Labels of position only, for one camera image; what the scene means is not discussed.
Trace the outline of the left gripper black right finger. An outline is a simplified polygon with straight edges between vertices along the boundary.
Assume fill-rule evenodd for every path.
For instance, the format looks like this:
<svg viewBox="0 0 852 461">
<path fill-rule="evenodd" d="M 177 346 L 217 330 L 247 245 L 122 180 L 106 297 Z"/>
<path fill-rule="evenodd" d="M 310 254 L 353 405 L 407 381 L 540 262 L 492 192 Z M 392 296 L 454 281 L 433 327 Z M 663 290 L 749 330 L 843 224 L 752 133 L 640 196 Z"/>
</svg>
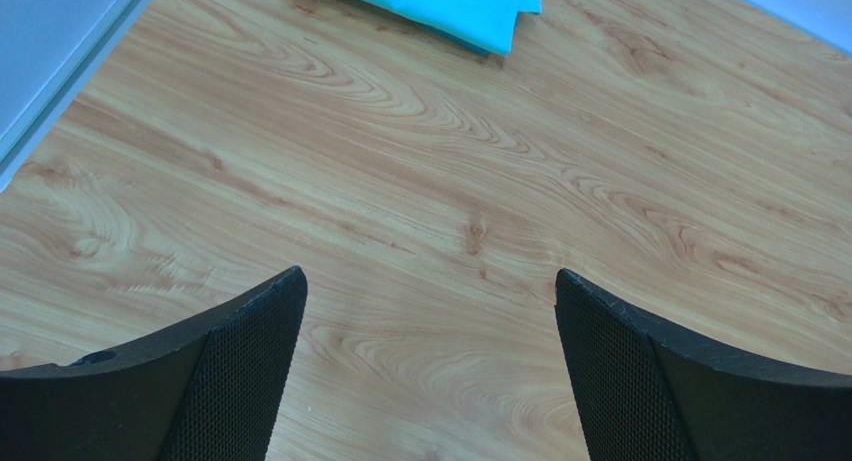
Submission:
<svg viewBox="0 0 852 461">
<path fill-rule="evenodd" d="M 716 341 L 559 271 L 555 318 L 594 460 L 847 460 L 851 379 Z"/>
</svg>

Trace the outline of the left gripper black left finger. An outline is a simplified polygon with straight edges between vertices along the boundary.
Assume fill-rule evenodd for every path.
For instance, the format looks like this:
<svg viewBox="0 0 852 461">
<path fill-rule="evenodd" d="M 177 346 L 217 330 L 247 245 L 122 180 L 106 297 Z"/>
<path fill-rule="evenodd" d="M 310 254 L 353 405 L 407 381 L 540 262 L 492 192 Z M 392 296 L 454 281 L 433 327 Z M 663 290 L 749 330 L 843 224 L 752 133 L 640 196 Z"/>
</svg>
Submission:
<svg viewBox="0 0 852 461">
<path fill-rule="evenodd" d="M 308 294 L 291 267 L 66 366 L 1 375 L 5 460 L 262 460 Z"/>
</svg>

